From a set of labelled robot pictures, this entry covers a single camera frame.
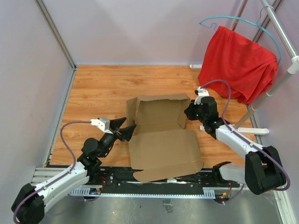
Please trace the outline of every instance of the wood surface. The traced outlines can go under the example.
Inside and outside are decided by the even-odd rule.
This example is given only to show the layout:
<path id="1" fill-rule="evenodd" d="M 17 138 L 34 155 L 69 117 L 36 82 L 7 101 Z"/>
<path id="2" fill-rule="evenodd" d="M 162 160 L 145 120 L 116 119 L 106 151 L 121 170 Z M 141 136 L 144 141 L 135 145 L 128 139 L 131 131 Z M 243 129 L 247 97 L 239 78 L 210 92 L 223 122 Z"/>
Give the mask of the wood surface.
<path id="1" fill-rule="evenodd" d="M 191 70 L 188 66 L 79 66 L 62 125 L 74 120 L 125 117 L 126 100 L 140 95 L 185 93 L 191 99 L 195 99 L 194 90 L 199 85 L 198 73 L 199 70 Z M 210 96 L 215 97 L 221 114 L 227 99 L 220 97 L 211 89 L 208 91 Z M 233 99 L 230 101 L 225 118 L 233 124 L 245 113 L 245 105 Z M 200 124 L 199 121 L 188 120 L 185 128 L 196 132 L 204 167 L 210 168 L 223 161 L 244 164 L 241 157 L 232 149 L 214 140 L 207 133 L 201 132 Z M 251 127 L 250 121 L 243 127 Z M 100 139 L 103 135 L 101 130 L 90 124 L 70 125 L 64 129 L 63 134 L 76 157 L 81 155 L 81 148 L 87 138 Z M 255 140 L 254 135 L 247 136 Z M 103 165 L 129 166 L 128 143 L 116 141 L 110 154 L 100 160 Z M 50 164 L 71 163 L 72 157 L 58 137 Z"/>

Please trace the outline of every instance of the robotic arm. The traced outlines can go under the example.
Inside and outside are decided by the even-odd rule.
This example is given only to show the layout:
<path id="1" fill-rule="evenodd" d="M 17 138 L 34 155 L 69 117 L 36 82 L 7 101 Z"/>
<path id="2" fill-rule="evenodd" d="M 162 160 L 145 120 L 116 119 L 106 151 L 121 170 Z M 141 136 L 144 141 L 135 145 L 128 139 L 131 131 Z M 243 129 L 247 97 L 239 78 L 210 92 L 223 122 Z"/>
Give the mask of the robotic arm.
<path id="1" fill-rule="evenodd" d="M 16 218 L 19 222 L 22 224 L 39 223 L 44 214 L 74 188 L 86 183 L 96 183 L 102 163 L 98 157 L 106 157 L 116 140 L 129 141 L 132 138 L 136 125 L 120 128 L 125 120 L 126 118 L 92 119 L 91 124 L 105 133 L 103 137 L 99 141 L 94 138 L 87 139 L 76 163 L 65 171 L 36 186 L 28 183 L 21 188 L 11 208 L 13 212 L 17 210 Z"/>
<path id="2" fill-rule="evenodd" d="M 228 145 L 245 160 L 245 166 L 228 161 L 214 166 L 216 181 L 221 183 L 224 180 L 231 180 L 246 184 L 256 195 L 283 186 L 286 183 L 285 175 L 260 152 L 260 150 L 266 152 L 281 166 L 276 148 L 264 147 L 240 133 L 236 134 L 234 127 L 219 117 L 215 99 L 208 96 L 208 92 L 200 87 L 195 93 L 198 97 L 192 100 L 185 110 L 188 119 L 199 120 L 209 135 Z"/>

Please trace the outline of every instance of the hanger hook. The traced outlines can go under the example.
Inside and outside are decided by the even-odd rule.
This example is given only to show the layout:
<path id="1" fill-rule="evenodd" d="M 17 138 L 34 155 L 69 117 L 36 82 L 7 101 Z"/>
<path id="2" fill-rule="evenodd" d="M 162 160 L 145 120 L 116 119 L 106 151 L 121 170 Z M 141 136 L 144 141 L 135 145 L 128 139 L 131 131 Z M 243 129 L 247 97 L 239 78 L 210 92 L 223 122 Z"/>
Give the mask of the hanger hook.
<path id="1" fill-rule="evenodd" d="M 264 8 L 267 8 L 267 7 L 271 7 L 273 10 L 274 10 L 274 8 L 273 8 L 273 6 L 265 6 L 265 7 L 263 7 L 262 9 L 261 9 L 261 11 L 260 11 L 260 18 L 256 21 L 256 24 L 261 20 L 261 18 L 262 18 L 262 10 L 264 9 Z"/>
<path id="2" fill-rule="evenodd" d="M 199 24 L 202 25 L 202 26 L 204 26 L 204 27 L 207 27 L 207 28 L 212 28 L 213 25 L 215 25 L 214 30 L 217 31 L 217 23 L 216 22 L 213 22 L 210 26 L 202 24 L 201 22 Z"/>

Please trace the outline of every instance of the red cloth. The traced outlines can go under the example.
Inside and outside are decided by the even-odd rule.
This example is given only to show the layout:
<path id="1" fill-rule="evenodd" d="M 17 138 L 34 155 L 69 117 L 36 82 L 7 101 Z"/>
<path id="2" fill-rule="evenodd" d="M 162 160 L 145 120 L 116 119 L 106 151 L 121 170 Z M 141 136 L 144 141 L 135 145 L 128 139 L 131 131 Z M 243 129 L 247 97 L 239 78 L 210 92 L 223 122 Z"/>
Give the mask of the red cloth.
<path id="1" fill-rule="evenodd" d="M 273 82 L 278 67 L 275 55 L 246 37 L 219 26 L 206 49 L 198 76 L 200 85 L 215 79 L 227 81 L 232 98 L 239 103 L 252 104 Z M 207 86 L 228 98 L 224 83 Z"/>

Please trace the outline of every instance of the cardboard box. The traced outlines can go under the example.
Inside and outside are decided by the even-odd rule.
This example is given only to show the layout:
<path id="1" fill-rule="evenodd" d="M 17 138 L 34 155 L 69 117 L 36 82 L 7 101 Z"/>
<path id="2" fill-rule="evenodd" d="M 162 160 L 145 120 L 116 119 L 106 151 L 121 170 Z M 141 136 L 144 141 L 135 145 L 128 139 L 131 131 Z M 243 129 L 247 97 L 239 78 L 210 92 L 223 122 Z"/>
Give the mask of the cardboard box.
<path id="1" fill-rule="evenodd" d="M 195 174 L 203 167 L 193 130 L 185 130 L 185 94 L 139 96 L 127 101 L 127 121 L 137 124 L 129 141 L 134 178 L 150 182 Z"/>

